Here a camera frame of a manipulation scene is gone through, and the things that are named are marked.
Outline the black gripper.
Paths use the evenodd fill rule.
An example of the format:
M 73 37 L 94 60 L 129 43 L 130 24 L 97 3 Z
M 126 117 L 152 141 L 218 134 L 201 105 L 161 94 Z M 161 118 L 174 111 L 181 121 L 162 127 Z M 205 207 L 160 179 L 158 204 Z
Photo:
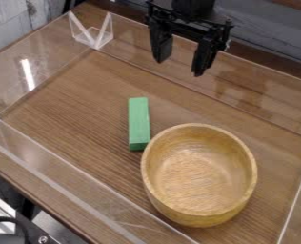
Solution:
M 214 10 L 216 0 L 148 0 L 150 45 L 156 61 L 162 63 L 173 53 L 173 35 L 200 41 L 192 72 L 196 77 L 212 67 L 218 48 L 216 42 L 228 42 L 233 21 Z

